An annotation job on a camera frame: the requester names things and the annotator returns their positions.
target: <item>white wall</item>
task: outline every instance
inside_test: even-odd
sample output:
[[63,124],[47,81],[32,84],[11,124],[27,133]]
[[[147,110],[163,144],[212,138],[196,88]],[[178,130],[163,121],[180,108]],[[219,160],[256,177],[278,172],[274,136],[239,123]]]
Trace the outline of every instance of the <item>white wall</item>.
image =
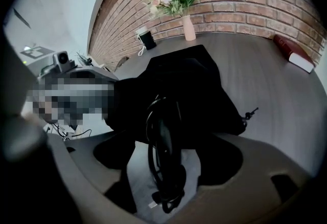
[[[67,51],[77,63],[76,52],[87,55],[91,30],[102,0],[16,0],[18,13],[29,23],[29,29],[9,12],[5,34],[16,52],[24,46],[42,46]],[[28,58],[28,64],[34,60]]]
[[323,88],[327,94],[327,44],[325,45],[323,55],[320,59],[319,65],[315,69]]

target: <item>red book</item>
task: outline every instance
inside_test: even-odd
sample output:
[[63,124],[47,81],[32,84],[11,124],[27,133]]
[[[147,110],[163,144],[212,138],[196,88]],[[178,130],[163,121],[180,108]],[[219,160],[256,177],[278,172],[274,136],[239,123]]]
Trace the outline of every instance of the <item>red book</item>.
[[315,65],[300,45],[280,35],[275,35],[273,41],[289,62],[299,66],[308,73],[312,71]]

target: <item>wooden table surface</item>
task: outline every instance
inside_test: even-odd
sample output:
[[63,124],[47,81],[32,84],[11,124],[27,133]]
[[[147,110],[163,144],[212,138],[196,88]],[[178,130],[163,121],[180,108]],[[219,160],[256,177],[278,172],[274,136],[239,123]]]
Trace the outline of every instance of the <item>wooden table surface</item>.
[[259,107],[241,136],[272,144],[315,175],[326,148],[327,95],[315,72],[286,61],[271,40],[228,33],[197,34],[194,41],[168,38],[141,57],[133,55],[115,75],[137,77],[152,57],[199,44],[218,65],[239,113]]

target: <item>black cloth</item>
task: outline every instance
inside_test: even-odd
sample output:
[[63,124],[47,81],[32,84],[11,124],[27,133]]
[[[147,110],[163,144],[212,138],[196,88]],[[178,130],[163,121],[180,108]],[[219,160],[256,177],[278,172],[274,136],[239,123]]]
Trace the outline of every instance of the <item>black cloth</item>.
[[107,124],[114,130],[142,130],[147,108],[157,95],[178,102],[185,129],[192,133],[239,135],[245,130],[221,86],[219,69],[203,45],[152,58],[138,78],[116,82],[114,112]]

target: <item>vase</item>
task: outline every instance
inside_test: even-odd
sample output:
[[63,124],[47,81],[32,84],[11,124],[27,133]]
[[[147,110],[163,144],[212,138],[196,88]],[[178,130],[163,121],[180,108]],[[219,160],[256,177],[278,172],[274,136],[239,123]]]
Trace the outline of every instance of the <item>vase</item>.
[[193,26],[193,23],[191,21],[190,15],[182,17],[182,21],[183,21],[185,39],[187,41],[191,41],[191,40],[196,39],[194,26]]

